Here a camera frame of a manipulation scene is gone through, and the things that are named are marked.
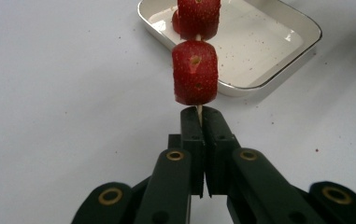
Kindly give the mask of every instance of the skewered strawberry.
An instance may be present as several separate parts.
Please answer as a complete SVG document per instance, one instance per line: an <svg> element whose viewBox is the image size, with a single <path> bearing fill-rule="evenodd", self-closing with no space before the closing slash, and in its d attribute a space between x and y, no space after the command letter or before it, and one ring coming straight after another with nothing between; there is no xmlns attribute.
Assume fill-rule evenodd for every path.
<svg viewBox="0 0 356 224"><path fill-rule="evenodd" d="M188 40L172 49L175 97L183 105L204 105L218 89L218 58L212 45Z"/></svg>
<svg viewBox="0 0 356 224"><path fill-rule="evenodd" d="M212 38L219 27L221 0L178 0L180 37L202 40Z"/></svg>
<svg viewBox="0 0 356 224"><path fill-rule="evenodd" d="M180 26L178 24L178 9L174 12L174 15L172 16L172 27L174 28L174 31L178 34L180 34Z"/></svg>

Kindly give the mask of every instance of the white surface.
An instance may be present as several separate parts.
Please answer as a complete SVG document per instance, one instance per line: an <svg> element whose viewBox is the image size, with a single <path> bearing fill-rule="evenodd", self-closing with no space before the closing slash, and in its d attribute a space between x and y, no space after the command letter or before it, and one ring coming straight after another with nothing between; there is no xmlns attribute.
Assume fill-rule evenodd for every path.
<svg viewBox="0 0 356 224"><path fill-rule="evenodd" d="M69 223L97 186L150 175L179 132L170 52L137 3L0 1L0 223ZM262 100L209 106L295 186L356 191L356 1L287 3L322 28L317 54ZM232 223L225 198L194 199L192 223Z"/></svg>

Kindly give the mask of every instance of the white tray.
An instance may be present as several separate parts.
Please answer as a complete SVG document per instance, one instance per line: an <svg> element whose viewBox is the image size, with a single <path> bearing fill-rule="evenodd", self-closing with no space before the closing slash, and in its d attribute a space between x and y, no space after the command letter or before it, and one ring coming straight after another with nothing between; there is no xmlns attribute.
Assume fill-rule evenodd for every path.
<svg viewBox="0 0 356 224"><path fill-rule="evenodd" d="M148 31L169 49L184 41L172 28L177 8L177 0L143 0L137 7ZM317 23L278 0L221 0L219 30L208 41L219 57L219 92L244 96L275 88L320 39Z"/></svg>

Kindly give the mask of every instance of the brass screw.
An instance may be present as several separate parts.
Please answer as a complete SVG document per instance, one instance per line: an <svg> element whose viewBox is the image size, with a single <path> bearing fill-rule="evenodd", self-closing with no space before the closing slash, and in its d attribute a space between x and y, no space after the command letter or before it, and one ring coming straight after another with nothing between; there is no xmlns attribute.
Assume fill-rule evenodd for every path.
<svg viewBox="0 0 356 224"><path fill-rule="evenodd" d="M180 161L180 160L183 160L184 154L180 151L170 151L166 154L166 157L170 161Z"/></svg>
<svg viewBox="0 0 356 224"><path fill-rule="evenodd" d="M329 200L339 204L350 204L352 198L344 190L326 186L322 189L322 194Z"/></svg>
<svg viewBox="0 0 356 224"><path fill-rule="evenodd" d="M98 197L98 201L102 205L112 205L119 202L122 198L122 191L117 188L105 189Z"/></svg>
<svg viewBox="0 0 356 224"><path fill-rule="evenodd" d="M257 160L257 154L251 150L243 150L239 156L246 160L246 161L256 161Z"/></svg>

